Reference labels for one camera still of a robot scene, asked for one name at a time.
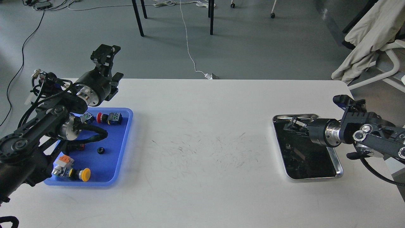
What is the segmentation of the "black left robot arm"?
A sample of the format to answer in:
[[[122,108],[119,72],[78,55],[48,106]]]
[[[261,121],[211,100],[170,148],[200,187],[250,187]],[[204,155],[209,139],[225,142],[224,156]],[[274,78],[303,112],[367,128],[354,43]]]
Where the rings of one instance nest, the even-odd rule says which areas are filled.
[[[1,138],[1,203],[23,183],[35,186],[52,176],[53,162],[69,144],[87,144],[105,139],[106,130],[83,123],[76,114],[89,106],[110,101],[118,92],[122,73],[111,74],[120,46],[101,44],[90,59],[95,68],[74,83],[54,73],[37,71],[41,89],[22,117],[18,128]]]

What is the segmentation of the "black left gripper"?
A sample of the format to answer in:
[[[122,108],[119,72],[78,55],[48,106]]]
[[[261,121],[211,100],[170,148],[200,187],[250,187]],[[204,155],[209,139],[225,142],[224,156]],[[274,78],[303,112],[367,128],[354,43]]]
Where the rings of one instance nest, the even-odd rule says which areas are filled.
[[[120,46],[101,44],[92,52],[90,59],[95,63],[95,70],[86,72],[75,82],[76,95],[88,106],[99,106],[103,101],[110,101],[118,92],[123,73],[111,75],[114,56],[121,50]]]

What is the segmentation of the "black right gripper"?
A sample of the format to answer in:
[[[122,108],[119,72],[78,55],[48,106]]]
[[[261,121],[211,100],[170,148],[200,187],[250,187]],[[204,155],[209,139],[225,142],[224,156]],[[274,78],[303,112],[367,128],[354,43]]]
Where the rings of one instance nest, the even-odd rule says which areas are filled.
[[[313,143],[327,147],[340,145],[340,123],[336,119],[300,118],[294,116],[290,123],[286,123],[283,130],[300,136],[309,137]]]

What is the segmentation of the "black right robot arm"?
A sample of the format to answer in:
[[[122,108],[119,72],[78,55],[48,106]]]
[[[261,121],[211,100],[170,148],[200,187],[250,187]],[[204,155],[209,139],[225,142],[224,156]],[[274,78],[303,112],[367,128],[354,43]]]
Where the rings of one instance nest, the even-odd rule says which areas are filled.
[[[330,148],[352,144],[356,151],[348,153],[347,158],[359,159],[367,170],[383,181],[404,186],[403,183],[384,177],[366,161],[368,157],[381,154],[404,163],[404,128],[397,127],[374,112],[368,112],[364,99],[356,101],[348,95],[336,95],[333,103],[344,111],[341,120],[316,118],[308,122],[294,116],[284,129]]]

